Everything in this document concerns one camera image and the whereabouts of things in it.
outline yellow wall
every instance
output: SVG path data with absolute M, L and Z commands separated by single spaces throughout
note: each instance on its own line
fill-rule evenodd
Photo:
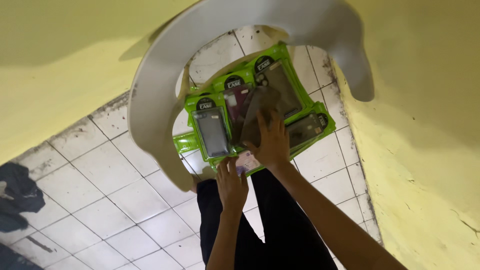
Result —
M 194 2 L 2 0 L 0 164 L 128 90 L 148 37 Z
M 375 100 L 339 85 L 385 247 L 409 269 L 479 269 L 480 2 L 349 3 Z
M 348 1 L 377 95 L 356 102 L 340 86 L 385 246 L 411 269 L 473 269 L 480 4 Z M 150 34 L 194 2 L 2 1 L 0 164 L 127 90 Z

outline white plastic chair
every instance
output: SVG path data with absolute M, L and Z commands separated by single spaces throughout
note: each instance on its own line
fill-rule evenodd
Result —
M 339 0 L 204 0 L 173 19 L 145 54 L 135 75 L 128 106 L 134 142 L 149 153 L 164 174 L 188 191 L 192 177 L 172 141 L 172 128 L 184 106 L 175 86 L 194 53 L 215 37 L 246 25 L 284 29 L 287 44 L 326 50 L 344 73 L 351 93 L 373 99 L 370 66 L 363 49 L 361 21 Z

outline white tiled floor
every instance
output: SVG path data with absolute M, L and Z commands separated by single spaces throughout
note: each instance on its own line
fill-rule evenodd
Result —
M 201 84 L 243 52 L 273 44 L 261 27 L 236 29 L 195 55 L 191 77 Z M 289 47 L 289 52 L 305 89 L 313 100 L 325 103 L 337 127 L 292 163 L 315 188 L 381 241 L 330 60 L 318 48 Z M 204 269 L 196 194 L 177 189 L 132 142 L 126 97 L 122 95 L 12 160 L 29 168 L 46 205 L 38 213 L 23 213 L 31 226 L 0 233 L 1 243 L 47 270 Z M 176 127 L 191 130 L 185 128 L 186 115 L 179 116 Z M 207 164 L 199 151 L 180 158 L 202 179 L 214 176 L 209 168 L 205 170 Z M 244 212 L 262 239 L 250 179 L 249 183 Z

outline black cloth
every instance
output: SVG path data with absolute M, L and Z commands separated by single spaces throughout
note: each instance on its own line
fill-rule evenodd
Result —
M 317 230 L 282 184 L 263 169 L 252 175 L 265 243 L 242 214 L 235 249 L 235 270 L 337 269 Z M 202 216 L 200 245 L 205 264 L 215 242 L 222 202 L 215 180 L 197 185 Z
M 0 182 L 7 185 L 0 196 L 0 232 L 26 229 L 28 222 L 19 213 L 40 211 L 45 205 L 42 191 L 28 177 L 28 168 L 14 163 L 0 166 Z

